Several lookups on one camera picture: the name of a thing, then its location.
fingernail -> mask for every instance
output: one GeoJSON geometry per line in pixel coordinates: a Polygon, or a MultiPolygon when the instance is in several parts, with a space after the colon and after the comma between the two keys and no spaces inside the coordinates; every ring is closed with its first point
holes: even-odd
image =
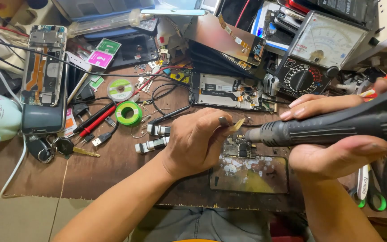
{"type": "Polygon", "coordinates": [[[285,119],[289,118],[289,116],[291,116],[291,111],[286,111],[286,112],[284,112],[284,113],[282,113],[282,114],[280,115],[280,118],[281,118],[282,120],[285,120],[285,119]]]}
{"type": "Polygon", "coordinates": [[[304,108],[298,109],[297,111],[294,112],[294,116],[299,116],[304,112],[304,108]]]}
{"type": "Polygon", "coordinates": [[[379,146],[376,143],[372,143],[359,147],[359,151],[361,151],[362,153],[374,154],[387,151],[387,147],[379,146]]]}
{"type": "Polygon", "coordinates": [[[289,104],[289,107],[293,108],[293,107],[297,106],[298,104],[300,104],[301,102],[302,102],[302,100],[298,98],[297,100],[295,100],[291,104],[289,104]]]}

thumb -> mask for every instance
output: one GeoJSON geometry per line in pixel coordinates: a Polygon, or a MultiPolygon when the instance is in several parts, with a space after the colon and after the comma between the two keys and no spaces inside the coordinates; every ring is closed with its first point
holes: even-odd
{"type": "Polygon", "coordinates": [[[310,159],[320,162],[319,171],[330,171],[324,174],[331,178],[347,176],[387,155],[387,142],[374,136],[350,136],[325,149],[315,151],[310,159]]]}
{"type": "Polygon", "coordinates": [[[233,131],[229,131],[229,129],[230,127],[219,127],[214,131],[209,140],[209,149],[204,161],[206,166],[212,167],[218,162],[223,143],[229,135],[234,133],[233,131]]]}

car key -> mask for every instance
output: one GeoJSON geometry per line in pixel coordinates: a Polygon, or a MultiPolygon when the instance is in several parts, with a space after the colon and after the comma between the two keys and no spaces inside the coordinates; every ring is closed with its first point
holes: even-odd
{"type": "Polygon", "coordinates": [[[58,140],[56,143],[56,147],[58,148],[59,152],[66,156],[71,155],[72,153],[80,153],[88,156],[100,157],[99,154],[95,154],[93,152],[89,152],[85,149],[80,149],[74,146],[74,143],[67,138],[58,140]]]}

